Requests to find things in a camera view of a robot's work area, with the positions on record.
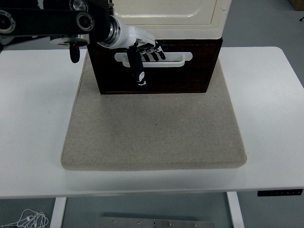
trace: dark wooden crate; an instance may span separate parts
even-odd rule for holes
[[[191,52],[193,58],[182,67],[146,67],[148,91],[143,92],[130,68],[114,59],[115,50],[97,43],[88,47],[101,94],[205,93],[219,56],[222,39],[158,40],[164,52]]]

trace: gray felt mat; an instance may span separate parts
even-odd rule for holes
[[[204,94],[100,95],[87,55],[61,156],[65,169],[236,168],[246,160],[219,61]]]

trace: robotic hand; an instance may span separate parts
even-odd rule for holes
[[[52,44],[69,46],[73,63],[79,48],[97,42],[104,48],[127,52],[131,72],[139,87],[147,90],[142,56],[165,59],[152,34],[124,25],[114,15],[110,0],[2,0],[0,2],[0,51],[7,45],[50,37]]]

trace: white handle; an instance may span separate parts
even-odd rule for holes
[[[166,59],[160,59],[159,61],[153,60],[146,62],[142,57],[143,67],[181,67],[185,64],[185,61],[190,61],[193,57],[191,52],[165,52]],[[122,62],[125,67],[130,67],[128,56],[126,53],[116,53],[115,60],[117,62]]]

